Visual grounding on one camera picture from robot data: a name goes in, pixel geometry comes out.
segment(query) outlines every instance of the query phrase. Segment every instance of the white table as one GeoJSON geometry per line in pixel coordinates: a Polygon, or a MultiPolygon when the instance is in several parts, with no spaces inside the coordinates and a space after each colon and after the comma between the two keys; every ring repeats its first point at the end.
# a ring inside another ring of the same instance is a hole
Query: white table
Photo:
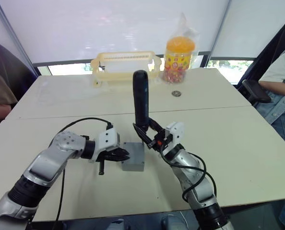
{"type": "MultiPolygon", "coordinates": [[[[6,119],[134,113],[131,83],[94,88],[92,75],[40,76],[6,119]]],[[[149,111],[249,106],[217,69],[191,69],[185,82],[149,81],[149,111]],[[172,96],[172,91],[182,93],[172,96]]]]}
{"type": "MultiPolygon", "coordinates": [[[[121,141],[139,141],[134,114],[103,115],[115,124],[121,141]]],[[[251,106],[150,113],[165,126],[185,123],[182,144],[200,155],[218,187],[222,206],[285,198],[285,142],[251,106]]],[[[0,125],[0,197],[16,182],[55,133],[79,117],[8,119],[0,125]]],[[[70,130],[94,137],[105,124],[84,121],[70,130]]],[[[40,203],[35,221],[56,216],[61,177],[40,203]]],[[[146,152],[144,172],[123,172],[120,163],[70,160],[60,219],[153,213],[189,208],[170,167],[154,151],[146,152]]]]}

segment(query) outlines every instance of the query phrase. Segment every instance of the chair armrest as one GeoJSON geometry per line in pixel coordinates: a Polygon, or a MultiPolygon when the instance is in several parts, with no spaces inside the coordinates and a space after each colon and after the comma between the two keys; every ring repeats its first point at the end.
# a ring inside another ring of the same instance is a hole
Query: chair armrest
{"type": "Polygon", "coordinates": [[[251,102],[251,104],[256,102],[269,103],[272,101],[257,81],[243,80],[242,84],[250,94],[248,101],[251,102]]]}

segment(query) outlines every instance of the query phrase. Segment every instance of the plastic bag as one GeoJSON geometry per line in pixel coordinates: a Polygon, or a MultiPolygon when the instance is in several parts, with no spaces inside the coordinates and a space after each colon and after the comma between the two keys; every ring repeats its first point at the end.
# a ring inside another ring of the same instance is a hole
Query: plastic bag
{"type": "Polygon", "coordinates": [[[199,37],[197,31],[188,27],[182,13],[177,30],[166,44],[163,80],[169,83],[183,82],[186,70],[191,68],[197,58],[199,37]]]}

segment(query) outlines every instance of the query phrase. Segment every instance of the black cable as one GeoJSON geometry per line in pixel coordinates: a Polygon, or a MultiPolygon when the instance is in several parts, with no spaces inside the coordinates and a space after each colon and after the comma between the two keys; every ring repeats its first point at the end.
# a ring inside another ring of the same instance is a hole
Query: black cable
{"type": "Polygon", "coordinates": [[[182,168],[182,169],[194,169],[194,170],[198,170],[200,172],[203,172],[202,176],[200,177],[200,179],[195,184],[193,184],[192,186],[190,186],[189,188],[187,188],[186,190],[183,191],[182,198],[183,198],[184,201],[188,202],[188,200],[186,198],[186,193],[188,193],[190,190],[192,190],[196,186],[198,186],[202,182],[202,180],[205,178],[205,175],[208,175],[210,177],[210,179],[212,180],[212,183],[213,183],[213,186],[214,186],[214,194],[215,194],[215,196],[217,195],[217,189],[216,189],[215,181],[214,181],[213,177],[206,171],[205,162],[204,162],[204,160],[201,157],[199,157],[199,156],[197,156],[197,155],[195,155],[193,153],[189,153],[190,155],[193,155],[193,156],[197,157],[202,162],[203,169],[200,169],[200,168],[197,168],[197,167],[192,167],[192,166],[184,166],[184,165],[179,165],[179,164],[172,164],[164,157],[164,155],[163,155],[163,148],[164,148],[164,146],[162,145],[161,148],[160,148],[161,157],[170,166],[177,167],[177,168],[182,168]]]}
{"type": "MultiPolygon", "coordinates": [[[[113,127],[112,123],[107,121],[107,120],[104,120],[104,119],[101,119],[101,118],[97,118],[97,117],[86,117],[86,118],[82,118],[82,119],[79,119],[79,120],[76,120],[76,121],[73,121],[71,122],[70,124],[66,125],[64,128],[62,128],[58,133],[61,133],[62,131],[65,131],[65,129],[69,128],[70,126],[73,126],[74,124],[80,122],[80,121],[84,121],[84,120],[98,120],[98,121],[103,121],[103,122],[106,122],[107,123],[107,129],[110,129],[113,127]]],[[[60,215],[60,211],[61,211],[61,205],[62,205],[62,198],[63,198],[63,195],[64,195],[64,186],[65,186],[65,174],[66,174],[66,168],[63,169],[63,172],[62,172],[62,183],[61,183],[61,192],[60,192],[60,200],[59,200],[59,208],[58,208],[58,212],[57,212],[57,216],[56,216],[56,219],[55,219],[55,222],[53,224],[53,228],[52,230],[55,230],[56,226],[57,226],[57,223],[58,223],[58,220],[59,220],[59,215],[60,215]]]]}

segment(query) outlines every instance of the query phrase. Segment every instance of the orange lid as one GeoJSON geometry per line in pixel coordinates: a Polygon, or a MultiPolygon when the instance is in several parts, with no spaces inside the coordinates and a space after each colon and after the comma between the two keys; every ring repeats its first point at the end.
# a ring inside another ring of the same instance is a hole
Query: orange lid
{"type": "Polygon", "coordinates": [[[167,42],[166,49],[175,53],[188,53],[195,49],[195,43],[188,37],[178,36],[167,42]]]}

